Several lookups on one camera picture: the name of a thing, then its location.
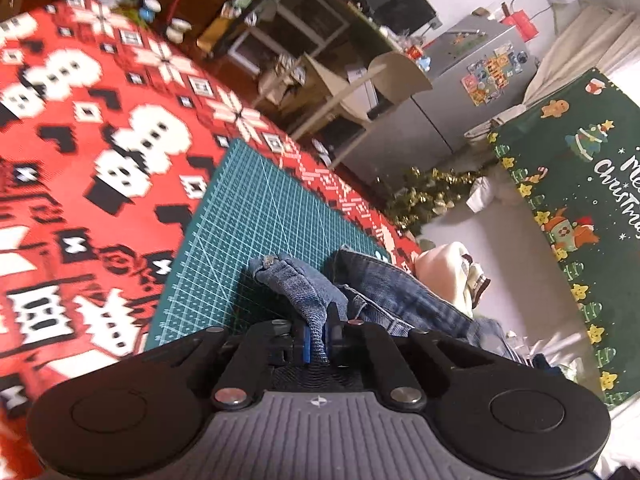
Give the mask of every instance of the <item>blue jeans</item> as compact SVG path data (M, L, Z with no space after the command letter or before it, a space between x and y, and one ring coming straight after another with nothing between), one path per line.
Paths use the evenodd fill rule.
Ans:
M256 281L286 296L305 318L316 361L326 362L322 328L326 308L333 302L342 320L374 322L391 335L399 336L406 336L412 328L438 330L502 357L524 362L510 348L496 320L471 319L404 270L350 248L343 247L335 254L333 283L285 253L251 260L249 269Z

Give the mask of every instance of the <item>green christmas mat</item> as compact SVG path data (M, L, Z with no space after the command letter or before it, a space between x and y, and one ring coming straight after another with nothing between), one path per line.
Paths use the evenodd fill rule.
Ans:
M592 69L489 141L564 272L615 407L640 390L640 108Z

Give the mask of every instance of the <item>gray textured handle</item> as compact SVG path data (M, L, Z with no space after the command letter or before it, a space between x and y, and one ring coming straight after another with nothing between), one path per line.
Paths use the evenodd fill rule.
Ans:
M454 457L427 422L375 394L267 392L219 413L198 443L140 480L489 480ZM40 480L66 480L48 471ZM590 480L587 474L579 480Z

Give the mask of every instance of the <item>silver refrigerator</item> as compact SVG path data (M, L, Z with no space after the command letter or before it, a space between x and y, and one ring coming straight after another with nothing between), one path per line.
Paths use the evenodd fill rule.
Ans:
M477 16L439 36L425 54L433 90L383 118L343 161L367 184L380 176L399 189L408 168L430 170L449 158L465 145L466 131L521 103L536 73L515 26Z

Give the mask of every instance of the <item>merry christmas text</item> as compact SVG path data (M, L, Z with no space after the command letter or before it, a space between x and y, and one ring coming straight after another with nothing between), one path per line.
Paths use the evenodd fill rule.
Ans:
M616 177L611 176L615 170L616 167L608 158L604 158L593 167L593 171L600 177L600 183L609 188L616 202L620 204L618 207L622 209L622 214L629 216L628 224L638 232L636 238L640 240L640 207L636 210L636 206L640 206L640 200L632 192L624 191L628 188L628 184L640 191L640 161L633 155L620 166L619 171L630 171L625 175L628 184L623 184Z

